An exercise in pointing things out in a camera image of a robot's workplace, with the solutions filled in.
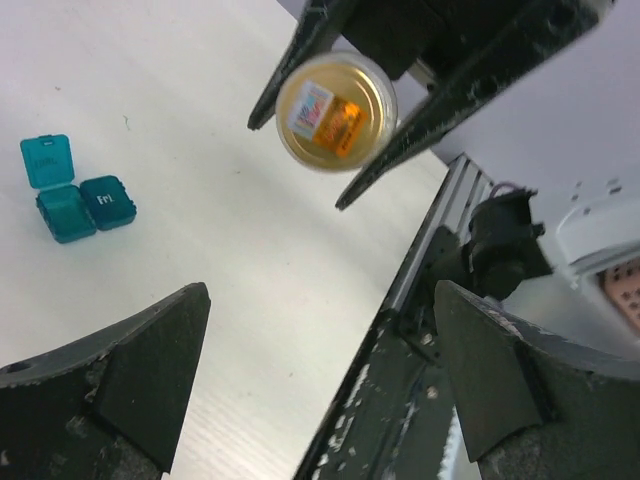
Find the teal pill box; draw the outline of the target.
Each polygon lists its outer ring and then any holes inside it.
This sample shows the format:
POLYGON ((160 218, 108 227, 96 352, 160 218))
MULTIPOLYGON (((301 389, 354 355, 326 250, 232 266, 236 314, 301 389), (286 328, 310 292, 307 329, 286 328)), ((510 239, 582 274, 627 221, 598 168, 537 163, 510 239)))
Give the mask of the teal pill box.
POLYGON ((20 150, 36 206, 60 244, 131 224, 137 207, 114 175, 75 182, 69 138, 64 134, 23 139, 20 150))

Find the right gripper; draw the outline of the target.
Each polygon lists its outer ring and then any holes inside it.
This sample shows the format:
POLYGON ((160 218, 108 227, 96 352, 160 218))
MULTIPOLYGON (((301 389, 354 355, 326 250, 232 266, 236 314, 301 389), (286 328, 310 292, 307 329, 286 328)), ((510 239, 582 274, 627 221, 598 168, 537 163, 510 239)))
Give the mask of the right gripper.
POLYGON ((442 82, 343 191, 335 207, 344 210, 599 23, 598 1, 310 0, 247 127, 261 129, 285 81, 340 35, 392 80, 426 66, 442 82))

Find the clear vitamin pill bottle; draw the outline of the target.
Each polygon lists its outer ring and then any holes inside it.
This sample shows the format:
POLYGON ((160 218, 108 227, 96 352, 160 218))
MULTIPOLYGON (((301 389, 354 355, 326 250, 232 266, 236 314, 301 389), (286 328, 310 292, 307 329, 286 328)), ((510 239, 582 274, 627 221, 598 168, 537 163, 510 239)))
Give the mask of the clear vitamin pill bottle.
POLYGON ((388 144, 398 107, 378 64, 359 53, 333 51, 294 70, 278 94, 275 117, 294 159, 338 172, 367 165, 388 144))

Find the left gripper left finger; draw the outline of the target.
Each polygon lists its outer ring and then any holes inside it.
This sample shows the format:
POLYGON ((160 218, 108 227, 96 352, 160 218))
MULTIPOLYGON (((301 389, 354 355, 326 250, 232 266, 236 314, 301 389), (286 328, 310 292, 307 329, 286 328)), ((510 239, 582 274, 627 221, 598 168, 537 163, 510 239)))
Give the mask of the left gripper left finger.
POLYGON ((170 473, 210 312, 192 283, 140 313, 1 369, 4 479, 170 473))

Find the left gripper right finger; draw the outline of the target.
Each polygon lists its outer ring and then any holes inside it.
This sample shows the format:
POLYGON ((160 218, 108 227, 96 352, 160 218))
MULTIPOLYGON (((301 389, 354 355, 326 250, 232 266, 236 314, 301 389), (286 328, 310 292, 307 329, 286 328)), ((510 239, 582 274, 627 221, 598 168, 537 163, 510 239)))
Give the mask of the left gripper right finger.
POLYGON ((484 479, 636 479, 639 363, 441 281, 435 320, 467 455, 484 479))

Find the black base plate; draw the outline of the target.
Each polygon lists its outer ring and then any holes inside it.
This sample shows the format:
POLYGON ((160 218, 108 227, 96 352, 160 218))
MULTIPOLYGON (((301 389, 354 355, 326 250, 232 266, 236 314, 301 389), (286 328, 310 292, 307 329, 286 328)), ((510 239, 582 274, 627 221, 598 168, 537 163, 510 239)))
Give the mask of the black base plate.
POLYGON ((469 238, 420 229, 294 476, 476 479, 444 368, 426 278, 469 238))

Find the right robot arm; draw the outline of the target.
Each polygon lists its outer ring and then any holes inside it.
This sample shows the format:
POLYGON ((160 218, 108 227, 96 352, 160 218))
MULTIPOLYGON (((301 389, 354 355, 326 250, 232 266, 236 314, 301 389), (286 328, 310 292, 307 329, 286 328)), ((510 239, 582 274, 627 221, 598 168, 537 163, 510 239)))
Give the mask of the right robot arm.
POLYGON ((308 1, 248 120, 351 170, 346 209, 429 152, 448 173, 391 289, 418 332, 450 279, 595 348, 639 345, 635 1, 308 1))

